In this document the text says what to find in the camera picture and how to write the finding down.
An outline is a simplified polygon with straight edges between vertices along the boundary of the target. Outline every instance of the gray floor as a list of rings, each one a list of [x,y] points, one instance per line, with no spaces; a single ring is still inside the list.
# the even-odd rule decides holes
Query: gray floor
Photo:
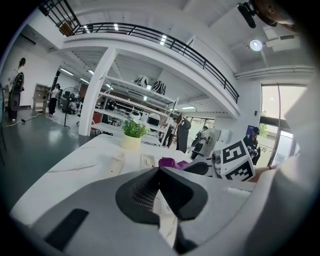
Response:
[[[31,109],[20,110],[17,120],[35,115]],[[0,189],[9,211],[44,173],[90,140],[42,115],[4,127],[3,133],[7,152],[0,141],[5,161],[5,166],[0,162]]]

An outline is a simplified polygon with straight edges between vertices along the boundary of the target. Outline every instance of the white ceiling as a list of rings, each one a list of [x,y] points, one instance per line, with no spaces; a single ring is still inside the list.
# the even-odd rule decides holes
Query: white ceiling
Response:
[[[187,29],[172,24],[171,20],[163,19],[160,12],[159,15],[154,15],[153,13],[148,13],[147,8],[141,8],[141,11],[129,11],[125,4],[126,1],[119,0],[119,3],[121,1],[124,2],[123,10],[121,10],[120,7],[117,7],[117,9],[113,8],[112,4],[110,4],[110,8],[104,9],[103,12],[97,9],[95,13],[78,16],[78,19],[82,24],[123,22],[141,25],[171,35],[185,43],[193,36],[193,33]],[[186,15],[193,17],[207,26],[212,31],[212,34],[218,37],[223,44],[229,48],[232,55],[238,61],[239,67],[241,67],[238,72],[243,72],[246,71],[244,68],[253,62],[258,66],[266,67],[261,53],[255,52],[250,48],[247,49],[247,46],[253,39],[258,39],[263,43],[268,41],[263,30],[266,24],[256,17],[254,19],[256,28],[252,29],[238,11],[237,4],[244,1],[245,0],[131,0],[128,1],[128,3],[146,5],[161,4],[184,11]],[[92,4],[108,3],[107,0],[68,0],[68,2],[74,10],[88,6],[90,2],[92,2]],[[280,35],[289,34],[292,33],[285,28],[280,32]],[[271,48],[267,47],[263,48],[263,52],[267,62],[270,63],[274,62],[270,59],[275,59],[275,55],[278,55],[278,53],[274,53]],[[303,49],[291,50],[281,55],[281,62],[284,63],[284,65],[309,65],[310,61],[308,58],[300,58],[300,56],[305,54],[306,51]]]

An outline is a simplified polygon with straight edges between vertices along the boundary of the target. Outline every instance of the standing fan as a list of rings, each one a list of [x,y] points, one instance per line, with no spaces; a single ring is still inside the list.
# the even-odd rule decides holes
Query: standing fan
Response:
[[[62,112],[65,113],[64,126],[66,125],[67,114],[75,114],[77,103],[79,100],[79,90],[74,87],[65,88],[61,94]]]

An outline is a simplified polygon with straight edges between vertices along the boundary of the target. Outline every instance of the black metal railing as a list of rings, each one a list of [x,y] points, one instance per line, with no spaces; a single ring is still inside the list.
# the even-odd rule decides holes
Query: black metal railing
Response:
[[[40,10],[65,36],[86,33],[115,33],[146,39],[161,44],[186,57],[211,75],[238,103],[239,94],[228,79],[204,56],[184,42],[152,28],[127,23],[91,23],[81,25],[66,0],[46,0]]]
[[[81,26],[66,0],[45,0],[39,5],[39,9],[66,37],[74,35],[74,31]]]

